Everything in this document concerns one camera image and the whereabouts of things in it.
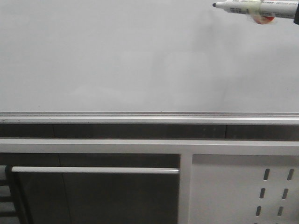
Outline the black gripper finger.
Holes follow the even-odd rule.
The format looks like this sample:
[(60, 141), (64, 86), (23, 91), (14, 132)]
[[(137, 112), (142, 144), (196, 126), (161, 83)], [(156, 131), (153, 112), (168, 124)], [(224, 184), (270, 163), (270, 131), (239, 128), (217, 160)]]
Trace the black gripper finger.
[(296, 11), (295, 11), (295, 15), (294, 15), (294, 18), (293, 18), (293, 23), (299, 24), (299, 2), (298, 1), (297, 1), (297, 8), (296, 8)]

